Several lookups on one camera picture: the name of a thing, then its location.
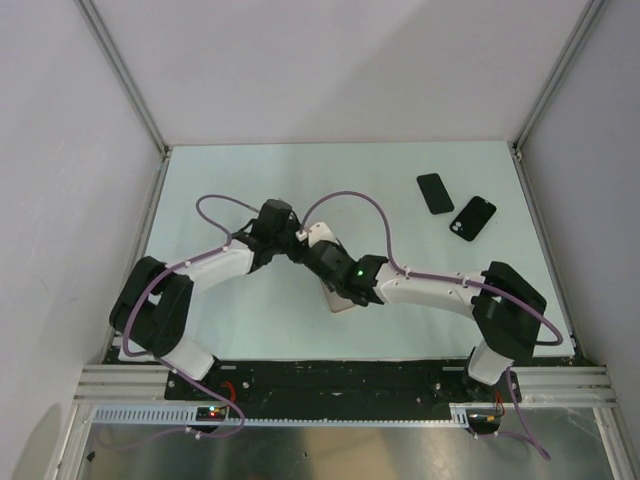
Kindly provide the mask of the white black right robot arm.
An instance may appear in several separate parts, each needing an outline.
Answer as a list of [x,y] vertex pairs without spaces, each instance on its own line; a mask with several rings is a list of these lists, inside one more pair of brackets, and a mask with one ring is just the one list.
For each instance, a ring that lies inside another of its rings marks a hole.
[[510,265],[494,261],[471,276],[401,273],[384,256],[353,259],[338,240],[300,235],[296,261],[323,284],[329,309],[410,304],[432,307],[469,318],[482,340],[472,350],[462,376],[464,393],[486,400],[498,388],[505,370],[533,357],[547,302]]

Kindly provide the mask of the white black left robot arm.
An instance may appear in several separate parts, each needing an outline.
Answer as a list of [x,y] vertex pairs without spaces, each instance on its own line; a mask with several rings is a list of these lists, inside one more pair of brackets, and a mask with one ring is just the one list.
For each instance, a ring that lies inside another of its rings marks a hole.
[[111,327],[123,336],[122,350],[129,357],[148,354],[167,363],[187,376],[187,387],[197,397],[214,397],[222,385],[213,368],[217,358],[185,332],[193,297],[285,254],[299,228],[291,205],[269,199],[221,247],[173,266],[152,256],[138,260],[109,315]]

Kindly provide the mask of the pink silicone phone case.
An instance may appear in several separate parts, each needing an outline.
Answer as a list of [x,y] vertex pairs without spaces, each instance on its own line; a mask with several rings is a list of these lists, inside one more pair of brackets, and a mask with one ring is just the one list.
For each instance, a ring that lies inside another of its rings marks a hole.
[[355,304],[331,290],[324,282],[320,282],[325,303],[330,313],[339,314],[351,310]]

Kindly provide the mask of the black flat phone case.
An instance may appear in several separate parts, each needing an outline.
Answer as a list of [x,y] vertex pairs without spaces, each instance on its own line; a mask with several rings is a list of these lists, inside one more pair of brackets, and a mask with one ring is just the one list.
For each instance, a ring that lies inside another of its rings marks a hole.
[[454,204],[439,174],[419,175],[416,181],[427,209],[432,215],[454,211]]

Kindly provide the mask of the black phone case with holes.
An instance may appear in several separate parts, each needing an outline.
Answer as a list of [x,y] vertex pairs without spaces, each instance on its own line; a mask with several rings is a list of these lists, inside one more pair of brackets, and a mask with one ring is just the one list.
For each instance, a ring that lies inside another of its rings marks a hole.
[[450,223],[449,230],[459,238],[473,242],[496,212],[497,207],[493,203],[474,196]]

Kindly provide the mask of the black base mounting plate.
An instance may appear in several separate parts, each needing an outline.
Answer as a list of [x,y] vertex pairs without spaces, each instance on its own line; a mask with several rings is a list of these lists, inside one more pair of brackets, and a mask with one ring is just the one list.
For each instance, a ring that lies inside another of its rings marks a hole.
[[231,399],[244,414],[336,415],[339,419],[435,418],[452,404],[520,400],[516,374],[494,387],[473,388],[460,360],[419,361],[225,361],[198,389],[169,374],[164,397],[208,402]]

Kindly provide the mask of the aluminium corner post left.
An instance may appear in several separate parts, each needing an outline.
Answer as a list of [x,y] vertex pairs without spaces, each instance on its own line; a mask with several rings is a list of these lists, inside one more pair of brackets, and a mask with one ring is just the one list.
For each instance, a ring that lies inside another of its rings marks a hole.
[[168,155],[170,147],[161,134],[157,122],[153,118],[153,115],[143,98],[141,90],[131,74],[130,69],[114,41],[109,27],[99,12],[96,3],[91,0],[77,0],[75,1],[75,5],[87,24],[117,82],[120,84],[126,99],[134,110],[135,115],[141,122],[143,129],[154,145],[160,158],[164,160]]

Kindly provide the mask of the aluminium corner post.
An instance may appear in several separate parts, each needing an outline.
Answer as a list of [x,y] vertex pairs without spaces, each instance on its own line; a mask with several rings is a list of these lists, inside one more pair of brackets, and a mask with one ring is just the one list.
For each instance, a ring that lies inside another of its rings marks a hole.
[[161,134],[157,122],[153,118],[153,115],[143,98],[141,90],[131,74],[130,69],[114,41],[109,27],[99,12],[96,3],[91,0],[77,0],[75,1],[75,5],[87,24],[117,82],[120,84],[126,99],[134,110],[135,115],[141,122],[143,129],[154,145],[160,158],[164,160],[168,155],[170,147]]
[[590,0],[586,2],[539,94],[511,143],[512,153],[517,160],[521,160],[525,145],[550,107],[552,100],[578,60],[589,37],[609,5],[610,1],[607,0]]

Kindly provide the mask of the aluminium corner post right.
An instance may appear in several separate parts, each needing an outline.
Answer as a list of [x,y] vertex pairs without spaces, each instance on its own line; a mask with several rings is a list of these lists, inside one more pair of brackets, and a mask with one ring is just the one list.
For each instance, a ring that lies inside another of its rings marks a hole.
[[609,5],[610,1],[607,0],[590,0],[586,2],[539,94],[511,143],[512,153],[517,160],[521,160],[525,145],[550,107],[552,100],[578,60],[589,37]]

